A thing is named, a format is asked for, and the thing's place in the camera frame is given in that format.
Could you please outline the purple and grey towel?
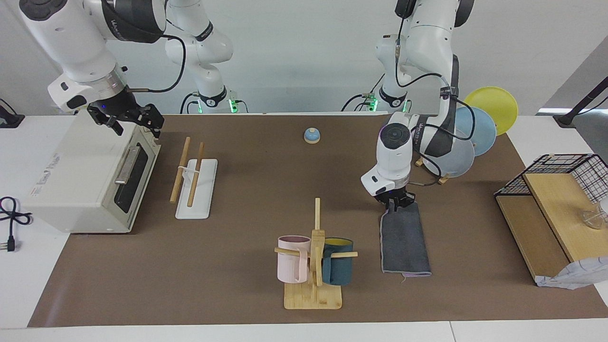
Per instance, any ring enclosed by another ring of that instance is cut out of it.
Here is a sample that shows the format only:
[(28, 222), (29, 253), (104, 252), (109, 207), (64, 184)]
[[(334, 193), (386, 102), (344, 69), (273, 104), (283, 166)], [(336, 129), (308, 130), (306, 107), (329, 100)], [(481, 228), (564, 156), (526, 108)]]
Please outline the purple and grey towel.
[(404, 278), (432, 275), (418, 203), (380, 218), (380, 260), (383, 273)]

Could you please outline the white rack with wooden bars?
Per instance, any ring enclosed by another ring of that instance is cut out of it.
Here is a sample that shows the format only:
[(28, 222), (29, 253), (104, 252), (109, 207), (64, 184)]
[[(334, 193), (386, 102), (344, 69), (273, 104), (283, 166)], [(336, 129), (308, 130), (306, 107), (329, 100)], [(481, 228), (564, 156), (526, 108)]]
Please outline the white rack with wooden bars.
[(204, 143), (200, 143), (197, 158), (189, 159), (190, 137), (185, 138), (177, 167), (170, 203), (177, 204), (176, 219), (207, 219), (216, 179), (216, 159), (204, 159)]

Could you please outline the wooden plate stand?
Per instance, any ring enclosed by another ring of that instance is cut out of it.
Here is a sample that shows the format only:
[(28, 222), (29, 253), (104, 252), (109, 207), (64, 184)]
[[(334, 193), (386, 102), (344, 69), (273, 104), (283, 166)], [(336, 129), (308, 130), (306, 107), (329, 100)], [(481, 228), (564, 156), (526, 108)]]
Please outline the wooden plate stand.
[[(418, 160), (416, 160), (416, 162), (415, 162), (414, 165), (416, 167), (422, 167), (424, 165), (424, 162), (425, 162), (425, 159), (423, 157), (420, 157)], [(422, 186), (431, 186), (431, 185), (435, 185), (435, 184), (443, 185), (443, 184), (445, 184), (445, 182), (447, 182), (448, 179), (449, 179), (449, 177), (439, 177), (439, 176), (436, 176), (436, 180), (435, 180), (434, 183), (426, 184), (426, 185), (423, 184)]]

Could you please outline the beige toaster oven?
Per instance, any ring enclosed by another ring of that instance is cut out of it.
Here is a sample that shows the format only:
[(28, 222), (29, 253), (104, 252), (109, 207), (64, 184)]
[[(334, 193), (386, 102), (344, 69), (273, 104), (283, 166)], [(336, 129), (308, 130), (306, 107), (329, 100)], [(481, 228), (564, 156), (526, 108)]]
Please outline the beige toaster oven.
[(130, 232), (161, 146), (150, 130), (121, 125), (117, 135), (78, 113), (22, 207), (70, 234)]

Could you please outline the grey plate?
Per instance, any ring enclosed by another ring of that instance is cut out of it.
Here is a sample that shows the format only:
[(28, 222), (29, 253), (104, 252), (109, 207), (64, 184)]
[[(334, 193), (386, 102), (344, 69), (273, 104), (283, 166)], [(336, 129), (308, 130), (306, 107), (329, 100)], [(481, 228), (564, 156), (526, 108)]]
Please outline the grey plate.
[(441, 157), (427, 156), (423, 164), (434, 175), (441, 177), (460, 177), (467, 173), (474, 162), (474, 146), (470, 140), (454, 139), (452, 149)]

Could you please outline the dark teal mug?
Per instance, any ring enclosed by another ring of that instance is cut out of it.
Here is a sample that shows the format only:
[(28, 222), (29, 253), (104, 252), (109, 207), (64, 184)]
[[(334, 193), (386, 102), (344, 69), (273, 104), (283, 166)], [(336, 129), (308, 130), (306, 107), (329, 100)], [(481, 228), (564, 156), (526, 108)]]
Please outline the dark teal mug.
[(333, 253), (352, 252), (354, 242), (347, 238), (327, 237), (322, 253), (322, 281), (324, 284), (344, 286), (352, 279), (352, 258), (333, 258)]

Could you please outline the brown table mat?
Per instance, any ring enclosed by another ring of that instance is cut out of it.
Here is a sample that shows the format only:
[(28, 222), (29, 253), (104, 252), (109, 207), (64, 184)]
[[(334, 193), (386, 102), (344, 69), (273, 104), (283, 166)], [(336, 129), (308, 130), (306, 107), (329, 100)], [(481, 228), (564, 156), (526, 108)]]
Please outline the brown table mat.
[[(375, 163), (380, 115), (170, 115), (130, 234), (73, 235), (30, 327), (148, 324), (553, 320), (605, 318), (594, 286), (535, 286), (495, 191), (523, 171), (506, 135), (464, 176), (412, 187), (432, 275), (381, 270), (384, 206), (360, 177)], [(304, 131), (321, 132), (315, 144)], [(207, 219), (176, 219), (170, 195), (185, 138), (218, 160)], [(338, 310), (287, 310), (276, 278), (279, 236), (321, 227), (354, 241)]]

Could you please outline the light blue plate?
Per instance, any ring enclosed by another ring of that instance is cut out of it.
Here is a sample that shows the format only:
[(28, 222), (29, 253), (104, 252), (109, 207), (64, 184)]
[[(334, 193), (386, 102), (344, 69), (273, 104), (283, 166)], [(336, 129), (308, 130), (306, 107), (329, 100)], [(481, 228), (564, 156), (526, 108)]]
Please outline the light blue plate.
[(467, 107), (456, 109), (455, 129), (457, 130), (456, 135), (462, 138), (472, 135), (470, 141), (473, 143), (474, 155), (478, 157), (491, 149), (495, 142), (497, 131), (493, 119), (486, 111), (477, 107), (472, 107), (471, 109), (475, 117), (474, 132), (472, 132), (473, 117)]

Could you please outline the pink mug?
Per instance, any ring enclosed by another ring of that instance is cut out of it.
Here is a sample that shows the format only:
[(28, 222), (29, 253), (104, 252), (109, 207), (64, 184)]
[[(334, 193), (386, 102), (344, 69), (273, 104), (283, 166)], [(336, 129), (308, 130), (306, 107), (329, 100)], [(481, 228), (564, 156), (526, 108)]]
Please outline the pink mug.
[(306, 236), (285, 235), (278, 238), (278, 247), (295, 251), (295, 255), (278, 253), (276, 276), (286, 284), (301, 284), (308, 281), (308, 253), (311, 239)]

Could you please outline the wooden mug tree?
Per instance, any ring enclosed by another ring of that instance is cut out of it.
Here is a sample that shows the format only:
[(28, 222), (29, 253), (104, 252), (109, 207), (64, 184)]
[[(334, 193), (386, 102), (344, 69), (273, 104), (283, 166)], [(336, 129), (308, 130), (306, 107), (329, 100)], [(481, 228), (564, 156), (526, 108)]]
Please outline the wooden mug tree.
[(323, 249), (325, 231), (321, 229), (321, 199), (315, 198), (314, 228), (311, 231), (310, 251), (275, 247), (278, 255), (298, 257), (301, 264), (305, 258), (308, 271), (305, 282), (285, 283), (283, 307), (287, 310), (337, 310), (342, 307), (342, 288), (322, 281)]

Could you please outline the yellow plate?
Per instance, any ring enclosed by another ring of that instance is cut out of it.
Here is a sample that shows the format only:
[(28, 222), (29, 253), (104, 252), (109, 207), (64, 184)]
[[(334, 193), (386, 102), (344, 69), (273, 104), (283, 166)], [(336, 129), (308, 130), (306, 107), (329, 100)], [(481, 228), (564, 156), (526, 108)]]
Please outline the yellow plate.
[(467, 95), (463, 102), (484, 110), (493, 119), (497, 136), (508, 132), (519, 114), (513, 95), (497, 86), (480, 87)]

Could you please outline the wooden shelf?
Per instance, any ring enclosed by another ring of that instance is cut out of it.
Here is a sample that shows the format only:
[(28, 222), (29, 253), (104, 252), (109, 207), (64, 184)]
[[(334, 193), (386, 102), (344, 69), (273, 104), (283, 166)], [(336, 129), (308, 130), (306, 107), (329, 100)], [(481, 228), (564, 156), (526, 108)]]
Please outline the wooden shelf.
[(565, 266), (608, 256), (608, 229), (592, 229), (582, 219), (593, 210), (569, 174), (525, 174), (530, 196), (495, 197), (534, 279), (556, 276)]

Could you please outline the clear glass cup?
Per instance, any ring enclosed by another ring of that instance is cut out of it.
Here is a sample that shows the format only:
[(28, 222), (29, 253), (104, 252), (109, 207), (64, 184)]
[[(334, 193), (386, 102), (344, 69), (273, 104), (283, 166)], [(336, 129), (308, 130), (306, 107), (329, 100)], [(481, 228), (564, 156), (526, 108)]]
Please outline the clear glass cup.
[(597, 202), (593, 210), (584, 210), (582, 219), (592, 229), (608, 229), (608, 197)]

